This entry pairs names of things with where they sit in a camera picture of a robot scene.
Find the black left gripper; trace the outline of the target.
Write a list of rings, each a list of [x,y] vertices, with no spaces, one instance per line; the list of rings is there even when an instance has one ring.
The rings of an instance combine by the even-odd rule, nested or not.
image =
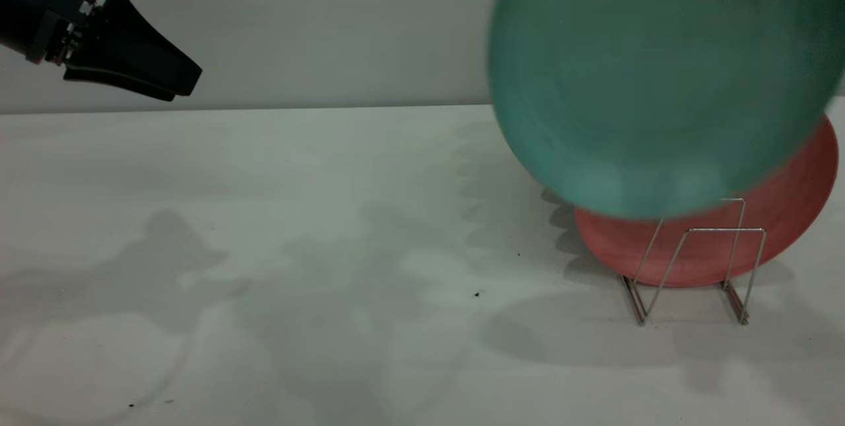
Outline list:
[[[59,50],[74,26],[73,68],[67,82],[102,84],[172,102],[192,94],[202,68],[160,34],[130,0],[26,0],[26,59],[39,64]]]

